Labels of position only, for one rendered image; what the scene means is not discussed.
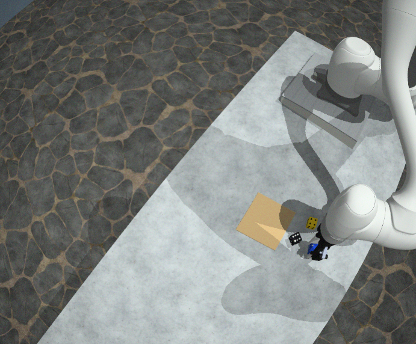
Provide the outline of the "black die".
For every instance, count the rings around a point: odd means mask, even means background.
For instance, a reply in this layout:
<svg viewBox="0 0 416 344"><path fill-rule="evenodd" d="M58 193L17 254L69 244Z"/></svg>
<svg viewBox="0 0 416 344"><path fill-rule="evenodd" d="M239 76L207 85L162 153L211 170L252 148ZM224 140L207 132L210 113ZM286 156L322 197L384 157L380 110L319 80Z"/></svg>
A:
<svg viewBox="0 0 416 344"><path fill-rule="evenodd" d="M302 238L301 238L301 236L300 236L300 233L299 233L299 232L297 232L297 233L295 233L295 234L291 235L291 236L289 237L289 240L290 240L290 242L291 242L291 244L292 244L292 246L293 246L293 245L296 245L296 244L298 244L299 242L301 242Z"/></svg>

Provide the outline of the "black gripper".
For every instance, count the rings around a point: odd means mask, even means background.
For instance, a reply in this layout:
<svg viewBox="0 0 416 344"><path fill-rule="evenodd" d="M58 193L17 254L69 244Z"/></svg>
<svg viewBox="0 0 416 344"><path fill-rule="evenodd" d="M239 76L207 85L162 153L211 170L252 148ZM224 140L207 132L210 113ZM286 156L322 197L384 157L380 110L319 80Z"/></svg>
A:
<svg viewBox="0 0 416 344"><path fill-rule="evenodd" d="M309 242L310 244L313 243L313 244L318 244L318 245L316 246L314 251L311 251L306 257L306 258L317 260L317 261L320 261L322 259L327 259L328 258L327 250L330 249L331 246L335 245L335 244L330 244L323 239L321 235L320 225L317 228L318 233L316 233L316 235Z"/></svg>

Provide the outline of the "yellow die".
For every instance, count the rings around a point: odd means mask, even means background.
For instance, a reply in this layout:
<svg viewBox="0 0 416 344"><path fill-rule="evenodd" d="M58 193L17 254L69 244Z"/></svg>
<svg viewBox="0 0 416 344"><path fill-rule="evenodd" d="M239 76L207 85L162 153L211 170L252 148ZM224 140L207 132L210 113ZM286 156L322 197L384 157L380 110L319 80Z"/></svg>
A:
<svg viewBox="0 0 416 344"><path fill-rule="evenodd" d="M309 217L306 223L306 228L314 230L317 225L317 218Z"/></svg>

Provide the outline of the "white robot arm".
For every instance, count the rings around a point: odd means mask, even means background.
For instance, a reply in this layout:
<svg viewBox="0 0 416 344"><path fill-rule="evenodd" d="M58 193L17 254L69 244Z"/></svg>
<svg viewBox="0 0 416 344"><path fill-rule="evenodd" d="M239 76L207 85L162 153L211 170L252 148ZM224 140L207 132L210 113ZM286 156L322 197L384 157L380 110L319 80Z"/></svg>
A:
<svg viewBox="0 0 416 344"><path fill-rule="evenodd" d="M321 221L322 237L330 244L355 239L416 249L416 0L383 0L381 58L367 42L347 37L334 49L326 74L314 72L322 84L317 97L354 117L363 94L389 104L406 179L386 201L365 184L343 190Z"/></svg>

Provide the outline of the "tan mat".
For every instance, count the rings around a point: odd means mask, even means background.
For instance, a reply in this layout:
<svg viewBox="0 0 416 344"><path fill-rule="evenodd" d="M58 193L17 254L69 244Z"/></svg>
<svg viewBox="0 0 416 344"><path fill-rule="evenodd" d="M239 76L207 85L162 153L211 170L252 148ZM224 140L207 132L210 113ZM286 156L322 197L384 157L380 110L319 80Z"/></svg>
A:
<svg viewBox="0 0 416 344"><path fill-rule="evenodd" d="M292 210L258 192L236 230L275 250L294 215Z"/></svg>

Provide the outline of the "blue die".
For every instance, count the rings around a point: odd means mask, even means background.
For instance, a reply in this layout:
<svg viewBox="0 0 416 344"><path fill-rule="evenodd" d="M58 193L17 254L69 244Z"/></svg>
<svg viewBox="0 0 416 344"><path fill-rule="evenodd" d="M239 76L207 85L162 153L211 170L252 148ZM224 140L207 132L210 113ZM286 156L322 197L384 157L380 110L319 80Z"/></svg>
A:
<svg viewBox="0 0 416 344"><path fill-rule="evenodd" d="M314 249L316 248L316 246L317 246L318 244L310 244L309 246L308 246L308 254L311 252L311 251L314 251Z"/></svg>

